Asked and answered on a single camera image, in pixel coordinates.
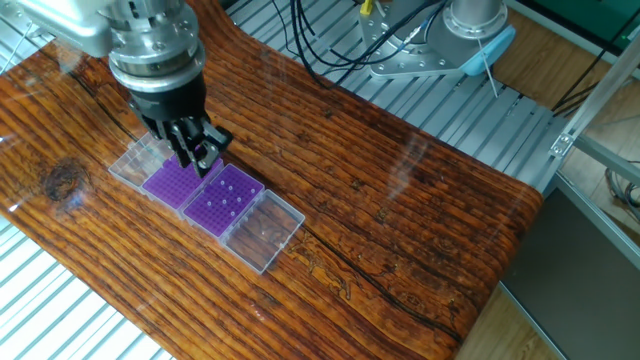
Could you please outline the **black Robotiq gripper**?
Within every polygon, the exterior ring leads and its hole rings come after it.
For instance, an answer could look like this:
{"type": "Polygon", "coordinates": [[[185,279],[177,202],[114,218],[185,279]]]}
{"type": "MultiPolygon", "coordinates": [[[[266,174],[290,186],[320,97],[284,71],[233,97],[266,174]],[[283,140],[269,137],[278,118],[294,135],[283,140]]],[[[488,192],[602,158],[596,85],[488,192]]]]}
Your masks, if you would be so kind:
{"type": "Polygon", "coordinates": [[[200,178],[209,173],[234,139],[227,129],[208,122],[206,92],[202,74],[168,91],[130,90],[132,110],[149,133],[168,144],[182,167],[196,162],[200,178]],[[205,120],[202,139],[201,126],[194,119],[205,120]]]}

